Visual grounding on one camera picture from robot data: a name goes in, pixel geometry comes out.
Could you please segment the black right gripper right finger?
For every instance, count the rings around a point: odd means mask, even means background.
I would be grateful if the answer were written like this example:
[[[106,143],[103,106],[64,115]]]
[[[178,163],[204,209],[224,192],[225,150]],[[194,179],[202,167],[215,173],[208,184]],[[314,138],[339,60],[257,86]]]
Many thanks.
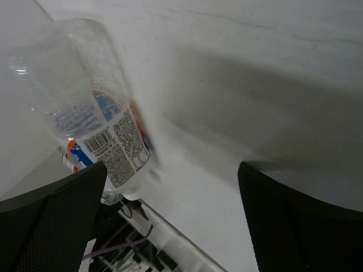
[[[362,213],[242,162],[239,190],[259,271],[362,271]]]

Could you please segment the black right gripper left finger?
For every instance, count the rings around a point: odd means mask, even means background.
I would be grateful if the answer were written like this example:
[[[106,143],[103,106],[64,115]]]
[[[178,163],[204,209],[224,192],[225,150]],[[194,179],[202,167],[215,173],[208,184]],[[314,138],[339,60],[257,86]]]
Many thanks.
[[[1,201],[1,271],[78,271],[106,178],[98,162]]]

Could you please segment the clear bottle blue orange label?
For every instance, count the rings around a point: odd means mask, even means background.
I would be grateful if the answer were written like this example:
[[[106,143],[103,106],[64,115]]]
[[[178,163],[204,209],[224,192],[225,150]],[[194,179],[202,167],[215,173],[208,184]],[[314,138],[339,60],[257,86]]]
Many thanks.
[[[69,160],[106,166],[101,202],[139,201],[158,158],[106,27],[50,22],[20,35],[7,58],[22,98]]]

